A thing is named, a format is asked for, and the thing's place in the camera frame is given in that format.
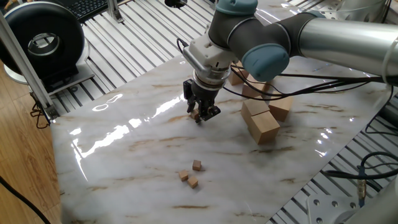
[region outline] white surface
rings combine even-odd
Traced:
[[[363,76],[304,58],[293,58],[287,72]],[[297,96],[276,141],[260,147],[239,114],[240,97],[225,91],[216,99],[217,117],[201,126],[187,118],[182,82],[191,73],[175,58],[52,124],[68,214],[97,223],[265,223],[387,98],[380,84]],[[315,83],[275,80],[282,91]],[[199,180],[192,190],[176,172],[194,159],[206,171],[190,171]]]

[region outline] black connector cable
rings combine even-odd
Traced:
[[[398,162],[398,157],[388,153],[388,152],[372,152],[369,153],[367,156],[365,156],[362,161],[361,165],[359,168],[363,167],[365,169],[365,162],[372,156],[387,156],[390,157],[391,159],[395,160]],[[323,175],[329,176],[329,177],[337,177],[337,178],[344,178],[344,179],[355,179],[355,180],[377,180],[377,179],[384,179],[388,177],[392,177],[394,175],[398,174],[398,169],[392,170],[390,172],[386,172],[383,174],[376,174],[376,175],[354,175],[354,174],[349,174],[346,172],[342,171],[337,171],[337,170],[327,170],[327,171],[321,171]]]
[[[15,197],[17,197],[19,200],[24,202],[30,209],[32,209],[45,224],[51,224],[50,221],[44,216],[44,214],[29,200],[27,200],[23,195],[21,195],[16,189],[11,187],[6,180],[4,180],[0,176],[0,184],[3,185],[10,193],[12,193]]]
[[[241,74],[239,74],[235,69],[231,69],[232,72],[234,72],[238,78],[240,78],[244,83],[246,83],[250,88],[252,88],[253,90],[257,91],[258,93],[262,94],[262,95],[266,95],[266,96],[273,96],[273,99],[259,99],[259,98],[253,98],[253,97],[248,97],[248,96],[244,96],[242,94],[236,93],[226,87],[224,87],[224,89],[232,94],[238,95],[238,96],[242,96],[242,97],[246,97],[249,99],[254,99],[254,100],[259,100],[259,101],[273,101],[273,100],[280,100],[289,96],[296,96],[296,95],[302,95],[302,94],[309,94],[309,93],[337,93],[339,91],[346,91],[346,90],[352,90],[354,88],[358,88],[361,87],[365,84],[368,84],[370,82],[376,82],[377,78],[379,77],[371,77],[371,78],[345,78],[345,77],[316,77],[316,76],[311,76],[311,75],[293,75],[294,77],[297,76],[303,76],[305,78],[330,78],[330,79],[337,79],[335,81],[331,81],[331,82],[327,82],[327,83],[321,83],[318,85],[314,85],[308,88],[305,88],[303,90],[299,90],[293,93],[281,93],[280,94],[273,94],[273,93],[267,93],[264,92],[262,90],[258,90],[257,88],[255,88],[251,82],[249,82],[248,80],[246,80]],[[345,86],[345,85],[352,85],[352,84],[356,84],[356,83],[360,83],[360,85],[358,86],[354,86],[351,88],[347,88],[344,90],[334,90],[334,91],[321,91],[321,90],[327,90],[330,88],[335,88],[335,87],[339,87],[339,86]]]
[[[178,49],[180,50],[180,52],[181,52],[181,54],[182,54],[182,48],[181,48],[180,43],[181,43],[184,47],[188,47],[189,44],[186,43],[185,41],[183,41],[181,38],[177,38],[177,47],[178,47]]]
[[[388,103],[390,102],[390,100],[392,99],[393,96],[394,96],[394,87],[391,86],[390,97],[388,98],[388,100],[386,101],[386,103],[383,105],[383,107],[382,107],[381,109],[385,108],[385,107],[388,105]],[[366,134],[386,134],[386,135],[391,135],[391,136],[398,136],[398,134],[396,134],[396,133],[388,133],[388,132],[385,132],[385,131],[368,131],[368,129],[369,129],[371,123],[376,119],[376,117],[377,117],[378,115],[379,115],[379,113],[376,113],[376,115],[374,115],[373,118],[370,120],[370,122],[366,125],[366,127],[365,127],[365,133],[366,133]],[[392,130],[392,131],[396,131],[396,130],[393,130],[393,129],[392,129],[393,127],[388,126],[387,128],[389,128],[389,129]]]

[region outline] large wooden block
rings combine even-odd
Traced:
[[[200,162],[200,161],[194,160],[194,161],[193,161],[193,164],[192,164],[192,169],[193,169],[193,170],[196,170],[196,171],[200,171],[200,169],[201,169],[201,162]]]
[[[284,122],[290,111],[292,103],[293,103],[292,97],[283,98],[281,100],[270,101],[269,110],[276,120]]]
[[[192,188],[192,189],[194,189],[195,187],[197,187],[197,185],[198,185],[198,179],[196,178],[196,177],[190,177],[189,179],[188,179],[188,185]]]
[[[257,144],[264,144],[276,138],[279,131],[279,124],[267,111],[251,117],[248,129]]]
[[[252,116],[269,111],[265,101],[248,99],[243,101],[241,115],[246,123],[250,122]]]
[[[182,170],[178,172],[178,176],[180,177],[181,181],[186,181],[188,180],[188,171]]]
[[[259,82],[256,79],[254,79],[252,75],[249,75],[247,80],[254,88],[257,88],[258,90],[268,91],[269,89],[269,85],[266,85],[266,82]],[[261,96],[261,93],[257,92],[256,90],[253,90],[248,84],[245,83],[243,84],[242,95],[257,97]]]
[[[243,67],[241,62],[238,62],[236,64],[236,66]],[[233,68],[233,69],[235,69],[239,74],[243,75],[244,78],[248,78],[249,72],[246,71],[245,69],[242,69],[242,68],[241,69]],[[238,85],[238,84],[243,83],[242,79],[240,79],[237,75],[235,75],[234,72],[231,72],[231,74],[228,77],[228,80],[231,85]]]

